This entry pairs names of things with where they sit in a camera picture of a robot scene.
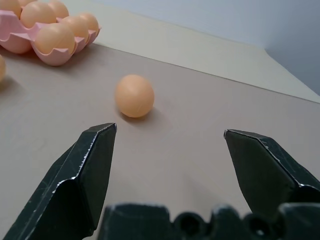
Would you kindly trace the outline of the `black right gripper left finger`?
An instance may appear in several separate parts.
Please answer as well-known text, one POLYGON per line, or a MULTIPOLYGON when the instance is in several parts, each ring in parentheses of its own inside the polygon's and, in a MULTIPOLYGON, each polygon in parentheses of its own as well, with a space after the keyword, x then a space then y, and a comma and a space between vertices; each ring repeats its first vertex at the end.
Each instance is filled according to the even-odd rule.
POLYGON ((3 240, 92 236, 105 202, 116 133, 116 123, 83 131, 51 165, 3 240))

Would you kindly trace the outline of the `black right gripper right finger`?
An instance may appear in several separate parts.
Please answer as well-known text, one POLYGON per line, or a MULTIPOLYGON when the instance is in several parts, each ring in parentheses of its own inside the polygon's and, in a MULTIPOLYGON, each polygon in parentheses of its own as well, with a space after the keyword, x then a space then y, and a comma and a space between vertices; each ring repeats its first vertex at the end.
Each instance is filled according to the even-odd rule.
POLYGON ((250 210, 266 218, 284 203, 319 203, 320 181, 274 139, 227 129, 224 139, 250 210))

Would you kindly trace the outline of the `pink egg tray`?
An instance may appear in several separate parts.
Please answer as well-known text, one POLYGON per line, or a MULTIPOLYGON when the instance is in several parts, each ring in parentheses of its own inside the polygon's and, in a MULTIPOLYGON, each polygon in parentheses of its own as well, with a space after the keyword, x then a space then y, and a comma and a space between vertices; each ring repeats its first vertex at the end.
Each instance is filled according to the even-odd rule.
POLYGON ((61 66, 72 55, 92 44, 100 33, 100 30, 88 30, 87 40, 76 36, 72 52, 69 52, 66 48, 53 48, 50 53, 44 54, 37 49, 35 39, 39 30, 45 26, 45 23, 37 22, 32 28, 27 28, 13 11, 0 10, 0 46, 14 54, 25 54, 30 50, 34 50, 39 59, 45 64, 61 66))

